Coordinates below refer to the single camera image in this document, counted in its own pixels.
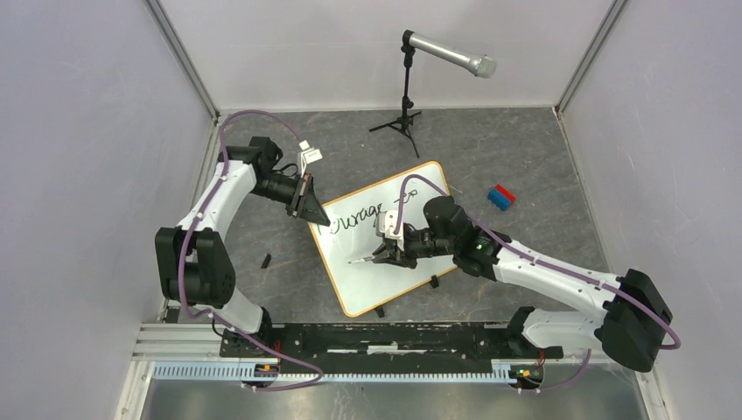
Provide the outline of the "yellow framed whiteboard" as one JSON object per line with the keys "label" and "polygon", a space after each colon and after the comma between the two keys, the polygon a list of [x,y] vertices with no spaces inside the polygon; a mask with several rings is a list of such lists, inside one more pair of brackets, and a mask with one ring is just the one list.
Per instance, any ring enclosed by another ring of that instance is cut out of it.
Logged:
{"label": "yellow framed whiteboard", "polygon": [[456,269],[448,255],[420,259],[415,269],[348,261],[370,256],[382,239],[375,234],[378,213],[396,210],[403,180],[420,175],[447,191],[440,163],[429,161],[323,205],[329,227],[309,225],[332,287],[346,316],[355,318]]}

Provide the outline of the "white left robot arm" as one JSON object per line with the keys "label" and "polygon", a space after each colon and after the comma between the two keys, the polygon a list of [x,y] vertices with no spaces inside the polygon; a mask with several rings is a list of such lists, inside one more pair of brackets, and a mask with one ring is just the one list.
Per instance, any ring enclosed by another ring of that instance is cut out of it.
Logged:
{"label": "white left robot arm", "polygon": [[155,236],[164,297],[178,301],[190,319],[207,316],[240,334],[243,347],[258,357],[275,345],[272,322],[266,309],[238,291],[224,238],[249,194],[283,204],[291,218],[330,225],[307,170],[322,153],[306,141],[299,146],[292,175],[277,167],[283,151],[266,136],[252,137],[246,146],[223,147],[215,174],[195,207],[175,227],[162,227]]}

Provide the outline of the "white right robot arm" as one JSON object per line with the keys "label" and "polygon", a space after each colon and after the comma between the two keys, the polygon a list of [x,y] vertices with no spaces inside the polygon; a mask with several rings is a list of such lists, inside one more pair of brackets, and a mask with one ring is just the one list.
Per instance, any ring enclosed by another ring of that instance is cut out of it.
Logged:
{"label": "white right robot arm", "polygon": [[507,350],[527,357],[552,347],[600,350],[614,362],[647,373],[658,353],[677,350],[673,315],[652,279],[637,269],[624,275],[578,267],[541,254],[473,219],[452,197],[430,199],[421,229],[402,211],[380,213],[380,246],[368,260],[413,270],[422,259],[449,256],[472,277],[519,286],[568,306],[567,311],[522,307],[507,325]]}

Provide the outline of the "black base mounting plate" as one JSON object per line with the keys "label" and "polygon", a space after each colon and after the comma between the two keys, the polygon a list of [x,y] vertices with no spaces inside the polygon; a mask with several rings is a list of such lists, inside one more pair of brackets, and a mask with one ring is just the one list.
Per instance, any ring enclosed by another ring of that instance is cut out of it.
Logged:
{"label": "black base mounting plate", "polygon": [[257,347],[224,331],[220,356],[256,358],[265,366],[283,354],[281,374],[484,374],[490,363],[561,359],[564,350],[544,350],[502,323],[286,323],[258,335]]}

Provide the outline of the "blue red toy brick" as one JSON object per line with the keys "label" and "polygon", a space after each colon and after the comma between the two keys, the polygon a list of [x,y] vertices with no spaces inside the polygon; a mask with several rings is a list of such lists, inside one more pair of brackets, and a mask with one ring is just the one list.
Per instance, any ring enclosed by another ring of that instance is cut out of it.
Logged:
{"label": "blue red toy brick", "polygon": [[515,203],[515,196],[500,184],[488,192],[487,199],[501,211],[507,211]]}

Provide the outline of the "black microphone tripod stand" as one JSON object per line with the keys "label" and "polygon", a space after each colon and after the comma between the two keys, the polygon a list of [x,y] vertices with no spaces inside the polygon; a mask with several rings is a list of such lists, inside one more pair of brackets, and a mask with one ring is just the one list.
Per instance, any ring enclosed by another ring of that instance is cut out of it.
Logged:
{"label": "black microphone tripod stand", "polygon": [[369,132],[375,132],[381,129],[389,128],[398,132],[409,139],[413,151],[417,158],[420,158],[420,153],[417,148],[417,144],[412,136],[411,127],[414,125],[414,119],[416,116],[421,114],[421,111],[411,113],[410,110],[414,107],[414,102],[409,97],[409,86],[410,86],[410,69],[413,65],[413,58],[416,49],[410,46],[408,43],[403,42],[401,51],[404,54],[403,66],[405,69],[403,92],[401,99],[401,114],[393,121],[381,124],[379,126],[369,129]]}

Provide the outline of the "silver microphone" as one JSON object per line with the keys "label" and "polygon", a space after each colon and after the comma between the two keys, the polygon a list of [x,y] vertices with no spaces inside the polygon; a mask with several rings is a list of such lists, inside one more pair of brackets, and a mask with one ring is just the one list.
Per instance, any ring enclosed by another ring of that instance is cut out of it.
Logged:
{"label": "silver microphone", "polygon": [[402,35],[402,42],[407,46],[464,68],[475,77],[489,79],[496,70],[496,62],[485,54],[464,52],[418,32],[405,31]]}

